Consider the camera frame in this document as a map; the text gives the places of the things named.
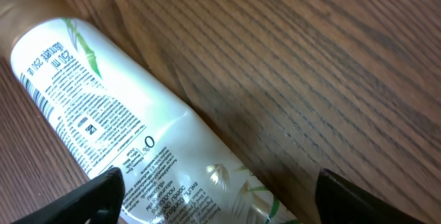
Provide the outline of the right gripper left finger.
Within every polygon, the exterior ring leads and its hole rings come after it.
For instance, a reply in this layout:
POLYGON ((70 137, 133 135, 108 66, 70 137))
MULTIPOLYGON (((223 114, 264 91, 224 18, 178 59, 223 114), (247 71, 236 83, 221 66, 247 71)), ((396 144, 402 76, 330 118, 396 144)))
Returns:
POLYGON ((13 224, 118 223, 125 184, 113 167, 13 224))

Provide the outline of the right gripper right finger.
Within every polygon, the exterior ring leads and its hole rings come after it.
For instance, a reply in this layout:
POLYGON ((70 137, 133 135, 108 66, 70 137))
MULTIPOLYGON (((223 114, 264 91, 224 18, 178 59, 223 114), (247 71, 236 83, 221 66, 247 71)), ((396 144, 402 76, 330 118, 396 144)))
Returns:
POLYGON ((315 202, 323 224, 420 223, 328 169, 321 169, 315 202))

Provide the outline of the white Pantene tube gold cap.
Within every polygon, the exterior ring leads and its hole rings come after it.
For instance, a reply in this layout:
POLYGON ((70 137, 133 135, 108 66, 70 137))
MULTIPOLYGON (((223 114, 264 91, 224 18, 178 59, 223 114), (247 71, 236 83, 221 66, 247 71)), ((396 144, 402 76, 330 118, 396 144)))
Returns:
POLYGON ((205 122, 63 0, 1 0, 1 53, 128 223, 296 223, 205 122))

